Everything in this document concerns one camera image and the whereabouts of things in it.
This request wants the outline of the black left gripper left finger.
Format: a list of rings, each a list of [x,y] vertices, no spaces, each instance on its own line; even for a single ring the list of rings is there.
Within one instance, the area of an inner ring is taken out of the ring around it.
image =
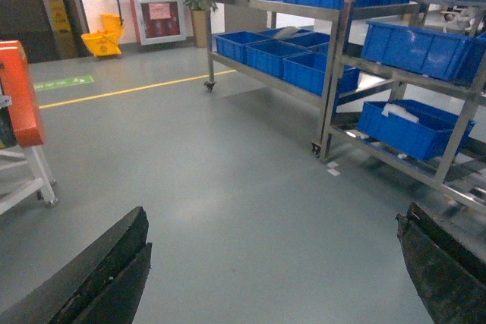
[[[131,323],[150,271],[149,222],[132,209],[49,280],[1,314],[3,323]]]

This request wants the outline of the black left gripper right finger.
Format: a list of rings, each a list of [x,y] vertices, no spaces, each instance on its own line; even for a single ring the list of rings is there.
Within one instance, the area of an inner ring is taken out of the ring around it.
[[[485,322],[485,243],[410,203],[397,238],[415,290],[435,323]]]

